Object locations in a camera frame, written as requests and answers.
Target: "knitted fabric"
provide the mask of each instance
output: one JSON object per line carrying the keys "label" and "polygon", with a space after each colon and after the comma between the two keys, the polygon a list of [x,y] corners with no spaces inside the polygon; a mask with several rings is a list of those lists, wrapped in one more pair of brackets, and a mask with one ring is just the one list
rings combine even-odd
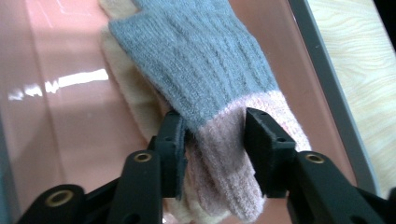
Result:
{"label": "knitted fabric", "polygon": [[310,149],[260,46],[226,0],[135,3],[141,11],[112,21],[110,31],[195,134],[207,169],[192,176],[201,205],[255,220],[263,198],[243,149],[246,107],[266,111]]}

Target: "pink surface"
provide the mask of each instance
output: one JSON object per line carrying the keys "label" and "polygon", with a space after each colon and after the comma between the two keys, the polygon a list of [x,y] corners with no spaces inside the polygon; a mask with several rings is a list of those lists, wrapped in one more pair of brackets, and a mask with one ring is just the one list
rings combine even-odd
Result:
{"label": "pink surface", "polygon": [[[231,2],[313,149],[355,183],[287,0]],[[106,16],[97,0],[6,0],[0,10],[0,109],[21,210],[55,185],[90,191],[116,178],[146,142],[106,71],[99,34]],[[267,206],[260,223],[290,223],[285,200]]]}

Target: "brass screw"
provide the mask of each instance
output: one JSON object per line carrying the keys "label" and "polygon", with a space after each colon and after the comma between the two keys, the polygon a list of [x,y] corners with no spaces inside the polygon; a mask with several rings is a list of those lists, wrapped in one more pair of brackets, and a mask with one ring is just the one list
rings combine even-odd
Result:
{"label": "brass screw", "polygon": [[137,162],[145,162],[151,160],[151,155],[148,153],[139,153],[134,156],[134,160]]}
{"label": "brass screw", "polygon": [[323,158],[315,154],[307,154],[305,158],[313,163],[321,164],[324,162]]}
{"label": "brass screw", "polygon": [[73,191],[69,189],[63,189],[52,193],[46,200],[46,206],[58,207],[62,204],[69,202],[73,198]]}

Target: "metal edge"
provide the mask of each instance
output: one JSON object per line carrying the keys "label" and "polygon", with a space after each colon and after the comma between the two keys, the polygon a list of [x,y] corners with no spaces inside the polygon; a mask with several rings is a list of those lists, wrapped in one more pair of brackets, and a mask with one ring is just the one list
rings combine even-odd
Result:
{"label": "metal edge", "polygon": [[330,56],[325,48],[312,11],[306,0],[288,1],[346,149],[358,187],[379,195],[378,182],[373,166],[332,67]]}
{"label": "metal edge", "polygon": [[0,120],[0,223],[15,223],[20,213],[3,122]]}

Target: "glove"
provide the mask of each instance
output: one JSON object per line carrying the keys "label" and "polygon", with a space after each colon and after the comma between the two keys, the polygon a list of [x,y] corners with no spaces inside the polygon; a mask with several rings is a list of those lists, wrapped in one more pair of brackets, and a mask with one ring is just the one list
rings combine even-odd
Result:
{"label": "glove", "polygon": [[264,199],[243,148],[246,107],[269,113],[298,150],[310,149],[260,46],[226,0],[135,4],[139,13],[109,28],[194,134],[191,154],[201,158],[191,158],[201,163],[190,169],[201,206],[255,220]]}

